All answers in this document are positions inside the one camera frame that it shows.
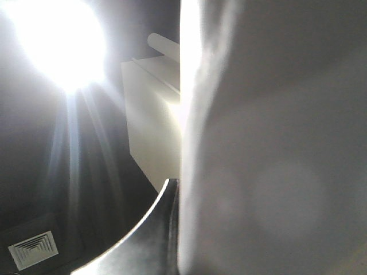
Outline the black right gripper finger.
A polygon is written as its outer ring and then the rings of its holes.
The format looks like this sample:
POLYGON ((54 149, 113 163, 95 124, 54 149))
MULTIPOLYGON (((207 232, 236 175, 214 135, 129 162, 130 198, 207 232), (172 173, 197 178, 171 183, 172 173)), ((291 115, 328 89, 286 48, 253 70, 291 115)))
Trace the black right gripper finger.
POLYGON ((72 274, 178 274, 179 180, 167 179, 134 228, 72 274))

